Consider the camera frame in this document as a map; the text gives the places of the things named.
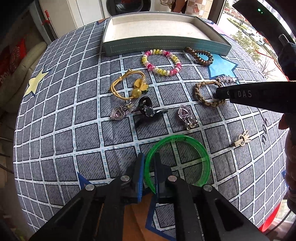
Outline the person's right hand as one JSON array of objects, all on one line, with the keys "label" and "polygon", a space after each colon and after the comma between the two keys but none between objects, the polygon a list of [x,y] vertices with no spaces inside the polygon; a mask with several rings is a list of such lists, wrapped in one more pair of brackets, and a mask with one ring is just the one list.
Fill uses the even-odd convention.
[{"label": "person's right hand", "polygon": [[288,185],[287,204],[295,213],[295,117],[283,114],[278,124],[280,130],[289,129],[285,140],[285,181]]}]

